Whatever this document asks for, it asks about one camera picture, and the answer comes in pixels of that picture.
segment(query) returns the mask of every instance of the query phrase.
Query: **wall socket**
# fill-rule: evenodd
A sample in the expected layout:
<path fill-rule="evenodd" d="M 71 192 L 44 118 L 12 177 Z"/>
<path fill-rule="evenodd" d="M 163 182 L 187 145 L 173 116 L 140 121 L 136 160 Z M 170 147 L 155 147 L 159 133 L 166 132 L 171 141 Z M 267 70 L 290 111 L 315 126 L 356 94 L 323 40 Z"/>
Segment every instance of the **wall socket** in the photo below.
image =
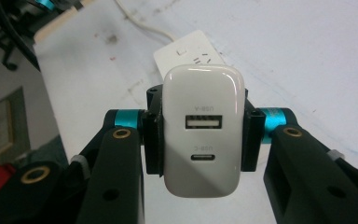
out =
<path fill-rule="evenodd" d="M 225 64 L 206 35 L 198 30 L 154 53 L 158 70 L 164 79 L 168 72 L 184 64 Z"/>

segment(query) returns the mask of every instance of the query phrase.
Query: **wall charger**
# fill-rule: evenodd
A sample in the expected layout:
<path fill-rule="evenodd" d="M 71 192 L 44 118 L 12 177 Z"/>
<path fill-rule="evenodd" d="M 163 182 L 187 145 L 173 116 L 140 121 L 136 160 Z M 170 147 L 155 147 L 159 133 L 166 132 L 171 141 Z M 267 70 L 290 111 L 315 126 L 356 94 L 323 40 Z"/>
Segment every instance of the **wall charger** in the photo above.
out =
<path fill-rule="evenodd" d="M 188 64 L 168 72 L 162 91 L 164 181 L 187 198 L 223 197 L 241 174 L 245 87 L 236 69 Z"/>
<path fill-rule="evenodd" d="M 182 64 L 225 64 L 200 30 L 158 49 L 154 58 L 163 79 L 172 68 Z"/>

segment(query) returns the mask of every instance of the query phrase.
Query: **usb-a port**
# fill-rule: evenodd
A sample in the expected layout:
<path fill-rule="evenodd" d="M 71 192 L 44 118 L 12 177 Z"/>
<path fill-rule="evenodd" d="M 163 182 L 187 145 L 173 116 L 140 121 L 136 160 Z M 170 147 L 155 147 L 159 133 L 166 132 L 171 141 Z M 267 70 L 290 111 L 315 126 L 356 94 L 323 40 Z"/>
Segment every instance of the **usb-a port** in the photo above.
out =
<path fill-rule="evenodd" d="M 186 115 L 186 129 L 222 129 L 221 115 Z"/>

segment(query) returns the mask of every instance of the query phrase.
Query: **white cable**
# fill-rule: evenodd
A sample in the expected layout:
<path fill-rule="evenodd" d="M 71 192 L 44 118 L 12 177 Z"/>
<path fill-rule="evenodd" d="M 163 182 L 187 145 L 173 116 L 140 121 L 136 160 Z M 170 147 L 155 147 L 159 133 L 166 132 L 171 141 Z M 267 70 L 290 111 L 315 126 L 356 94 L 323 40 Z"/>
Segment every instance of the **white cable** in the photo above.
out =
<path fill-rule="evenodd" d="M 151 31 L 151 32 L 154 32 L 154 33 L 157 33 L 157 34 L 160 34 L 160 35 L 165 35 L 167 36 L 172 42 L 175 41 L 175 37 L 171 34 L 169 34 L 168 32 L 165 32 L 165 31 L 162 31 L 162 30 L 159 30 L 155 27 L 151 27 L 151 26 L 148 26 L 148 25 L 145 25 L 139 21 L 137 21 L 135 18 L 133 18 L 133 16 L 130 14 L 130 12 L 123 7 L 123 4 L 121 4 L 121 1 L 120 0 L 116 0 L 116 3 L 118 4 L 118 6 L 120 7 L 120 9 L 124 12 L 124 14 L 128 17 L 128 19 L 130 21 L 132 21 L 135 25 L 137 25 L 139 28 L 141 29 L 145 29 L 145 30 L 148 30 L 148 31 Z"/>

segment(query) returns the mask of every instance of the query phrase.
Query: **usb-c port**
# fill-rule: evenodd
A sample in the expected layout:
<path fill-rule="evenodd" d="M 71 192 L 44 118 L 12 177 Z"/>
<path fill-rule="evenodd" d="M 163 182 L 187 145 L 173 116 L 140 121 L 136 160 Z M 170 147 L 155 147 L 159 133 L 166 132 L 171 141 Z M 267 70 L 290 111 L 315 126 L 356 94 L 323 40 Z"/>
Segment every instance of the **usb-c port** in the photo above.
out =
<path fill-rule="evenodd" d="M 192 161 L 214 161 L 214 155 L 192 155 Z"/>

